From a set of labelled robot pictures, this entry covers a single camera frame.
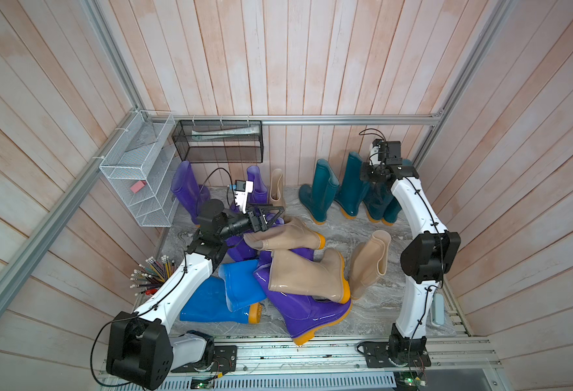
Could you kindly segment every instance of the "teal rain boot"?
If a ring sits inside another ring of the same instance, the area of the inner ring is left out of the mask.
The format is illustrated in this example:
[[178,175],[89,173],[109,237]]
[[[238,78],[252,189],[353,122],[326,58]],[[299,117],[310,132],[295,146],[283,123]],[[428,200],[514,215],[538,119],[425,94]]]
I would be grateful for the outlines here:
[[[404,159],[401,164],[405,166],[412,166],[412,162],[408,159]],[[391,226],[397,221],[397,215],[400,213],[401,205],[399,201],[393,196],[391,202],[388,204],[384,210],[384,217],[382,218],[382,223],[384,225]]]
[[325,223],[328,218],[329,206],[337,194],[338,179],[325,159],[317,160],[314,168],[313,185],[302,184],[299,191],[301,204],[308,209],[308,212],[316,224]]
[[358,207],[369,190],[369,182],[360,180],[360,167],[363,161],[356,152],[347,156],[345,176],[334,200],[340,205],[345,218],[353,220],[358,215]]

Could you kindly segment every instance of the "gray marble surface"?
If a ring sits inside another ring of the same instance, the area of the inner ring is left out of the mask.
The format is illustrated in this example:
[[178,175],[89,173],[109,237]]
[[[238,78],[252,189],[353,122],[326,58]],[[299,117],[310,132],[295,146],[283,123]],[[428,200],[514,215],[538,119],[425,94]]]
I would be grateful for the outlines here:
[[[378,283],[369,287],[367,293],[360,299],[353,301],[351,313],[337,325],[325,327],[316,335],[362,335],[371,337],[387,338],[391,333],[393,322],[400,313],[401,301],[405,286],[405,275],[400,267],[400,254],[412,240],[410,227],[403,214],[400,212],[397,222],[393,226],[382,223],[371,223],[367,219],[364,205],[360,205],[358,216],[354,220],[347,220],[336,203],[328,210],[328,220],[323,225],[314,224],[300,203],[297,192],[298,186],[285,188],[287,202],[287,215],[298,216],[310,228],[318,231],[326,238],[327,248],[336,248],[346,260],[345,277],[349,276],[349,259],[354,248],[369,239],[375,230],[384,230],[391,234],[392,242],[388,251],[388,268],[386,275]],[[211,197],[219,198],[225,202],[226,188],[210,188]],[[163,244],[162,254],[172,258],[181,258],[182,249],[191,241],[191,236],[196,227],[191,222],[189,213],[184,207],[179,206],[173,225]],[[320,260],[324,250],[314,252],[314,259]],[[225,263],[233,262],[228,256]],[[242,325],[235,322],[221,323],[195,323],[176,321],[172,334],[182,334],[187,330],[199,330],[214,336],[272,336],[281,337],[288,335],[284,321],[278,310],[272,303],[265,299],[263,302],[263,315],[257,325]],[[445,316],[445,325],[436,326],[427,322],[428,335],[455,335],[451,318]]]

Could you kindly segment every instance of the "metal rail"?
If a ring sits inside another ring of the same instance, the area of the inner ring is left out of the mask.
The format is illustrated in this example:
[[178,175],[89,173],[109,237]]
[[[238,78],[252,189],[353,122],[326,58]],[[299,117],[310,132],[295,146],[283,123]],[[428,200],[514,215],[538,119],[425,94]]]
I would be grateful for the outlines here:
[[[128,113],[119,127],[125,127],[131,117]],[[99,157],[106,155],[123,132],[123,129],[119,129],[100,148],[0,273],[0,317],[93,188],[98,176],[100,176]]]
[[174,120],[187,121],[263,121],[263,125],[431,125],[440,117],[431,114],[414,115],[174,115]]

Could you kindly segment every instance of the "translucent rain boot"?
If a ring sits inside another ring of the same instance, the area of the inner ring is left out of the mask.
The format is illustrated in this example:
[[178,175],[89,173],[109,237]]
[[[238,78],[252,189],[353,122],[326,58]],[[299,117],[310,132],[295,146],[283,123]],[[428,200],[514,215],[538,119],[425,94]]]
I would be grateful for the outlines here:
[[249,196],[248,202],[255,204],[266,204],[269,191],[267,186],[263,183],[263,178],[260,176],[259,166],[249,166],[248,181],[254,182],[254,189]]
[[360,167],[363,161],[356,152],[350,152],[347,157],[343,183],[338,188],[334,200],[341,207],[345,218],[353,220],[358,215],[358,207],[369,190],[369,182],[360,180]]
[[299,191],[301,204],[308,209],[316,224],[325,223],[328,209],[338,190],[338,179],[325,159],[317,160],[313,185],[302,184]]
[[323,328],[336,325],[350,313],[352,301],[345,304],[334,301],[316,301],[311,296],[291,295],[269,290],[271,265],[263,265],[254,271],[254,277],[284,318],[286,330],[296,345],[314,338],[314,333]]
[[271,184],[269,186],[269,203],[274,207],[286,208],[284,199],[285,176],[280,168],[272,171]]
[[358,245],[350,263],[350,291],[352,299],[360,299],[369,286],[386,274],[388,246],[391,235],[386,231],[374,231],[366,243]]
[[209,277],[193,293],[180,312],[180,320],[188,322],[238,322],[257,324],[263,307],[251,304],[230,311],[226,304],[226,286],[221,278]]
[[297,217],[285,218],[286,224],[269,228],[264,232],[244,233],[248,246],[256,250],[290,250],[292,248],[321,249],[325,238],[309,229]]
[[272,256],[269,290],[321,296],[340,304],[350,300],[350,286],[343,277],[345,259],[334,248],[325,251],[321,262],[311,262],[288,250],[274,250]]
[[200,192],[200,187],[195,180],[191,163],[188,160],[183,161],[178,166],[172,180],[172,192],[191,215],[193,224],[198,225],[200,207],[204,202],[208,201],[210,192],[207,187],[202,188]]

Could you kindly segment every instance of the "black cable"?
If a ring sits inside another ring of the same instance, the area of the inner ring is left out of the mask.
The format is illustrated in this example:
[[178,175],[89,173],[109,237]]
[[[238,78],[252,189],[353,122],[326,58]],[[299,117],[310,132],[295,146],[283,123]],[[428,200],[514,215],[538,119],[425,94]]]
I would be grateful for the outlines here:
[[[232,176],[230,175],[230,172],[223,168],[223,167],[217,167],[213,170],[213,172],[211,172],[210,174],[208,174],[208,176],[206,177],[206,179],[204,180],[204,182],[202,183],[202,185],[200,186],[200,192],[198,194],[198,199],[195,200],[195,214],[199,215],[200,212],[198,211],[198,203],[200,202],[200,194],[202,193],[202,189],[204,189],[204,185],[206,184],[206,182],[208,181],[208,179],[211,177],[212,174],[216,173],[218,170],[222,169],[223,171],[226,171],[226,174],[228,174],[228,178],[230,178],[230,190],[232,191],[232,199],[234,202],[234,198],[235,198],[235,190],[232,188],[232,186],[234,185],[234,183],[232,182]],[[228,189],[226,189],[226,202],[228,203],[228,207],[230,207],[230,199],[228,198]]]
[[[376,133],[365,133],[365,132],[368,131],[368,130],[374,130],[374,131],[377,132],[377,134],[376,134]],[[358,132],[358,135],[359,135],[359,136],[367,136],[367,135],[369,135],[369,136],[376,136],[376,137],[377,137],[377,136],[381,136],[382,139],[383,139],[384,141],[386,141],[386,137],[384,136],[384,133],[382,133],[381,131],[377,130],[376,128],[367,128],[367,129],[365,129],[365,130],[361,130],[360,132]]]
[[122,384],[116,384],[116,385],[110,385],[110,384],[104,384],[102,383],[100,380],[98,380],[98,378],[95,377],[95,371],[93,370],[93,351],[95,350],[95,344],[98,342],[98,339],[100,338],[100,334],[102,334],[102,332],[104,331],[104,328],[110,324],[112,324],[113,322],[121,322],[122,320],[131,320],[131,319],[135,319],[135,318],[139,318],[144,316],[146,313],[150,312],[151,310],[154,310],[158,307],[158,305],[160,304],[161,301],[165,300],[165,298],[167,296],[169,296],[170,293],[173,292],[173,290],[175,290],[180,283],[182,282],[182,279],[185,277],[185,275],[187,274],[187,251],[185,249],[182,250],[183,252],[183,256],[185,258],[185,268],[182,271],[182,276],[180,277],[180,280],[176,283],[176,285],[174,285],[174,287],[172,289],[170,289],[169,292],[167,292],[165,294],[165,296],[161,297],[160,300],[158,300],[156,302],[156,304],[152,305],[146,312],[140,313],[139,315],[135,315],[134,317],[129,317],[129,318],[125,318],[125,319],[118,319],[118,320],[111,320],[107,323],[105,323],[102,328],[100,329],[100,331],[98,332],[98,334],[96,335],[95,339],[93,340],[93,345],[91,347],[91,354],[89,355],[89,366],[91,368],[91,376],[93,377],[93,379],[95,380],[95,382],[99,385],[101,385],[102,387],[110,387],[110,388],[114,388],[114,387],[121,387],[123,385],[127,385],[127,384],[131,384],[132,382],[126,382],[126,383],[122,383]]

